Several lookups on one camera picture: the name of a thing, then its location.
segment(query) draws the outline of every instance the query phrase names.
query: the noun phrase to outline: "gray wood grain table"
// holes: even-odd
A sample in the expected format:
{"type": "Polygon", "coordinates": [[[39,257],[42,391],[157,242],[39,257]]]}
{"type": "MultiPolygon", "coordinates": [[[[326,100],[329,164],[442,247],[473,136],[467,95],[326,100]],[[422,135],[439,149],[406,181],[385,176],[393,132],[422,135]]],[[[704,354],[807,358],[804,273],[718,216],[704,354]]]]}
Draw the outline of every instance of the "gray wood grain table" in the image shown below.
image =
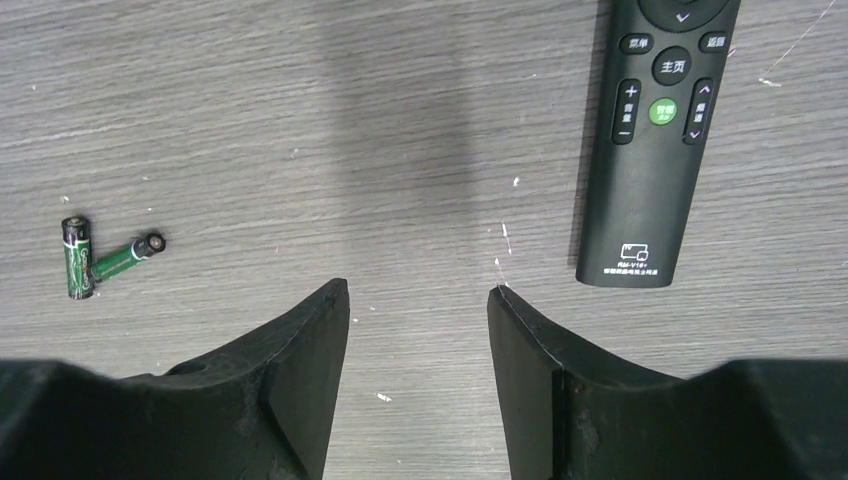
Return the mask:
{"type": "Polygon", "coordinates": [[[162,373],[345,277],[326,478],[375,480],[509,477],[499,282],[671,374],[846,356],[848,1],[828,3],[743,2],[675,283],[624,291],[574,280],[596,1],[7,0],[0,353],[162,373]],[[151,227],[169,248],[74,303],[73,213],[97,252],[151,227]]]}

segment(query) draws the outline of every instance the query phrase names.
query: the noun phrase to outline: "black remote control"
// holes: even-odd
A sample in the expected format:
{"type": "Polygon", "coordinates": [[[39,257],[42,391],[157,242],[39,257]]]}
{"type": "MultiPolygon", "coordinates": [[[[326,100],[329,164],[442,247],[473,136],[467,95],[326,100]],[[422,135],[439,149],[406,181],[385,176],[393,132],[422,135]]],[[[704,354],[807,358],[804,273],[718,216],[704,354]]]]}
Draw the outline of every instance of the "black remote control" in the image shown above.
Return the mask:
{"type": "Polygon", "coordinates": [[[671,284],[740,0],[612,0],[577,280],[671,284]]]}

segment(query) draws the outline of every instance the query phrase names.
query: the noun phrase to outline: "remote button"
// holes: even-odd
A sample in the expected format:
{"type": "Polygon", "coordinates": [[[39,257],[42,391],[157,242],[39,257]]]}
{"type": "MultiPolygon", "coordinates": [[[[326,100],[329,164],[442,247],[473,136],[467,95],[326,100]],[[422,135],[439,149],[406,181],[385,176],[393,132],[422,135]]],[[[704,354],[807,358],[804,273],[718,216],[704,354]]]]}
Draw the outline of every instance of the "remote button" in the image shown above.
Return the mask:
{"type": "Polygon", "coordinates": [[[689,102],[686,130],[683,132],[683,143],[686,145],[704,143],[704,137],[707,136],[707,120],[714,98],[715,84],[711,78],[702,78],[695,83],[692,101],[689,102]]]}
{"type": "Polygon", "coordinates": [[[727,34],[724,32],[710,32],[698,43],[704,53],[723,53],[727,50],[727,34]]]}
{"type": "Polygon", "coordinates": [[[645,18],[658,28],[681,33],[703,27],[724,9],[729,0],[639,0],[645,18]]]}
{"type": "Polygon", "coordinates": [[[618,98],[615,101],[615,121],[612,125],[612,141],[614,143],[627,145],[633,141],[641,94],[642,82],[639,80],[629,78],[618,86],[618,98]]]}
{"type": "Polygon", "coordinates": [[[654,37],[647,33],[631,33],[621,39],[619,48],[625,55],[642,55],[654,48],[654,37]]]}
{"type": "Polygon", "coordinates": [[[692,57],[683,47],[663,50],[654,60],[654,79],[660,85],[670,87],[682,82],[692,68],[692,57]]]}
{"type": "Polygon", "coordinates": [[[670,98],[661,98],[651,105],[648,117],[654,125],[668,125],[677,116],[677,103],[670,98]]]}

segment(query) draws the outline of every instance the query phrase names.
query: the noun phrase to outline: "green battery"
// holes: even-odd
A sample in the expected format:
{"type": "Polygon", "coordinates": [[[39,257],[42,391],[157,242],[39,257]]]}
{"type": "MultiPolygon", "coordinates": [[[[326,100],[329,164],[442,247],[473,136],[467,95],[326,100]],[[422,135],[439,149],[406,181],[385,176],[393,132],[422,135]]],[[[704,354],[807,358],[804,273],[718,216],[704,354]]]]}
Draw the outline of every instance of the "green battery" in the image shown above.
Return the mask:
{"type": "Polygon", "coordinates": [[[65,272],[68,276],[68,296],[82,300],[94,294],[91,281],[91,229],[83,217],[62,220],[62,242],[65,244],[65,272]]]}
{"type": "Polygon", "coordinates": [[[91,278],[97,283],[108,280],[163,250],[165,238],[158,233],[148,233],[92,265],[91,278]]]}

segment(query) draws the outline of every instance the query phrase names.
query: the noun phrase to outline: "black plastic part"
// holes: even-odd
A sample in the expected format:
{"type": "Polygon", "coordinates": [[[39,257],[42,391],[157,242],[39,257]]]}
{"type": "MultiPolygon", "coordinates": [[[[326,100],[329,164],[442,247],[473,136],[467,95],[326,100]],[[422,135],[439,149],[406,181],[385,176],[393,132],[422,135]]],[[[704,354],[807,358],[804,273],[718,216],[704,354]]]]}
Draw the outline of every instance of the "black plastic part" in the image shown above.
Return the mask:
{"type": "Polygon", "coordinates": [[[846,361],[737,360],[681,380],[507,287],[488,313],[512,480],[846,478],[846,361]]]}
{"type": "MultiPolygon", "coordinates": [[[[714,108],[707,112],[699,141],[692,145],[684,142],[686,113],[700,79],[713,80],[715,99],[727,61],[726,55],[701,52],[699,43],[704,34],[720,31],[727,34],[729,44],[740,0],[719,1],[724,8],[683,34],[654,26],[642,14],[640,2],[688,7],[674,0],[613,0],[576,275],[580,282],[599,287],[665,287],[674,278],[714,108]],[[621,52],[621,39],[633,33],[653,37],[652,53],[621,52]],[[685,49],[691,66],[685,79],[663,86],[654,80],[652,70],[657,55],[672,47],[685,49]],[[615,102],[624,79],[641,81],[641,105],[633,140],[619,145],[614,132],[621,112],[615,102]],[[660,98],[677,103],[674,120],[662,126],[649,116],[649,107],[660,98]],[[647,252],[648,260],[623,253],[626,245],[647,252]]],[[[690,6],[718,3],[698,0],[690,6]]]]}
{"type": "Polygon", "coordinates": [[[322,478],[350,319],[336,279],[163,376],[0,361],[0,478],[322,478]]]}
{"type": "Polygon", "coordinates": [[[78,215],[62,220],[63,242],[68,245],[76,245],[86,240],[91,240],[91,222],[87,218],[78,215]]]}
{"type": "Polygon", "coordinates": [[[148,233],[142,238],[136,239],[132,244],[133,253],[136,257],[152,257],[157,253],[165,251],[167,243],[165,237],[158,233],[148,233]]]}

